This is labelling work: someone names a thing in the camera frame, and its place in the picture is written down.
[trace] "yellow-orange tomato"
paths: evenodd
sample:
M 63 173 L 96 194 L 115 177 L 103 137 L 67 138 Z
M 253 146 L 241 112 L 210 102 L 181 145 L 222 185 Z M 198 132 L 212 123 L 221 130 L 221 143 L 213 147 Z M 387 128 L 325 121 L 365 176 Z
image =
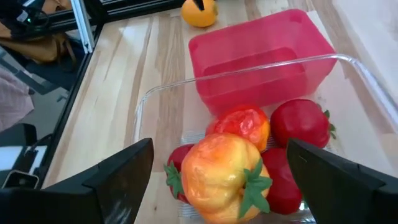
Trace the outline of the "yellow-orange tomato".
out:
M 206 134 L 232 133 L 249 140 L 259 150 L 266 150 L 270 133 L 267 115 L 254 105 L 241 105 L 217 117 Z
M 228 133 L 206 136 L 182 162 L 182 187 L 188 201 L 208 223 L 237 223 L 254 218 L 252 206 L 238 220 L 245 185 L 244 169 L 253 170 L 261 156 L 249 141 Z M 260 176 L 269 177 L 262 165 Z M 266 197 L 269 189 L 261 194 Z
M 205 10 L 199 10 L 192 0 L 186 0 L 181 7 L 181 16 L 191 26 L 208 27 L 217 20 L 218 10 L 214 0 L 203 0 Z

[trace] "red tomato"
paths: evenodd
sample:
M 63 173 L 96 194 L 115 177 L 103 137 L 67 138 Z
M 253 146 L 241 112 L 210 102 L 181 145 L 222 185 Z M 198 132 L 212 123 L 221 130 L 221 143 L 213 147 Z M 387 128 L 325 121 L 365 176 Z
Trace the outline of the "red tomato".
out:
M 231 133 L 249 140 L 259 150 L 265 151 L 269 137 L 267 115 L 255 105 L 235 107 L 209 124 L 206 135 L 213 133 Z
M 177 192 L 178 192 L 177 199 L 182 202 L 185 202 L 185 203 L 189 203 L 189 202 L 183 194 L 180 172 L 181 172 L 182 161 L 184 160 L 184 158 L 187 155 L 187 153 L 189 152 L 189 150 L 191 150 L 192 146 L 193 146 L 193 144 L 187 144 L 187 145 L 180 146 L 180 147 L 174 149 L 174 151 L 171 153 L 171 155 L 167 161 L 167 166 L 165 166 L 165 171 L 167 174 L 167 181 L 168 181 L 167 185 L 170 187 L 170 190 L 173 195 L 174 195 L 174 187 L 176 187 Z
M 280 105 L 271 115 L 270 123 L 272 137 L 284 148 L 290 138 L 319 148 L 324 148 L 330 139 L 328 117 L 310 100 L 290 100 Z
M 261 157 L 267 167 L 269 177 L 272 179 L 267 196 L 270 210 L 282 215 L 297 212 L 303 196 L 294 182 L 287 162 L 286 150 L 282 148 L 268 149 L 261 154 Z

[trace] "wooden tabletop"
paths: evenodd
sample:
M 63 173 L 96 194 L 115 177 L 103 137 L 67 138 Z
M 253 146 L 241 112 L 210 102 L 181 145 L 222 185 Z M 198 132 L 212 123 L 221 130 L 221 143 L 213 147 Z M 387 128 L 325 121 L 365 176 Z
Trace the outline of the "wooden tabletop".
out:
M 398 0 L 219 0 L 217 3 L 218 22 L 207 29 L 188 26 L 178 9 L 104 26 L 44 187 L 75 175 L 133 143 L 135 109 L 145 93 L 155 86 L 193 78 L 187 49 L 192 37 L 285 9 L 308 12 L 337 52 L 364 62 L 398 99 L 398 88 L 393 88 L 398 83 L 394 73 L 398 71 L 395 12 Z M 159 176 L 156 181 L 165 179 L 163 173 L 154 175 Z M 142 221 L 153 223 L 155 219 Z

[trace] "pink plastic container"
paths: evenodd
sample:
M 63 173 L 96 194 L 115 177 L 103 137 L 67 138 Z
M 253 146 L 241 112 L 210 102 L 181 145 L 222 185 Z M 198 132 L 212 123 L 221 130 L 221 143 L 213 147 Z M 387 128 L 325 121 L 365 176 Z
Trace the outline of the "pink plastic container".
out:
M 195 78 L 335 53 L 307 14 L 298 9 L 196 36 L 189 50 Z M 202 80 L 197 90 L 214 115 L 238 103 L 267 106 L 313 93 L 335 63 L 329 59 L 250 70 L 244 75 Z

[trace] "transparent bin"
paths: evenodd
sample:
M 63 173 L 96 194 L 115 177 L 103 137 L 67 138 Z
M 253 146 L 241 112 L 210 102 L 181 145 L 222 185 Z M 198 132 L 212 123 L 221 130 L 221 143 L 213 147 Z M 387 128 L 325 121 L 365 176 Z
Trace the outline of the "transparent bin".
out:
M 204 223 L 195 209 L 175 200 L 166 186 L 166 174 L 163 165 L 171 152 L 182 144 L 196 143 L 205 136 L 207 125 L 214 118 L 202 101 L 197 90 L 198 82 L 217 81 L 239 77 L 254 70 L 263 70 L 272 79 L 275 68 L 300 65 L 303 75 L 313 75 L 311 64 L 323 64 L 336 60 L 333 69 L 311 93 L 303 91 L 306 98 L 320 104 L 330 111 L 330 122 L 336 127 L 337 139 L 330 139 L 325 150 L 345 157 L 354 162 L 376 169 L 385 174 L 398 177 L 398 109 L 388 92 L 376 77 L 356 59 L 346 55 L 324 55 L 287 62 L 262 65 L 231 73 L 222 73 L 211 77 L 190 79 L 149 91 L 141 100 L 137 111 L 134 141 L 142 138 L 154 140 L 155 158 L 147 190 L 142 201 L 136 223 Z M 234 89 L 220 88 L 212 91 L 214 96 L 256 89 L 259 83 L 242 83 Z M 259 96 L 266 98 L 262 92 Z M 272 112 L 284 101 L 263 106 L 264 112 L 271 117 Z M 234 99 L 227 104 L 234 106 Z M 268 142 L 274 144 L 272 137 Z M 275 213 L 260 214 L 250 223 L 290 223 L 314 222 L 311 213 L 303 206 L 292 215 Z

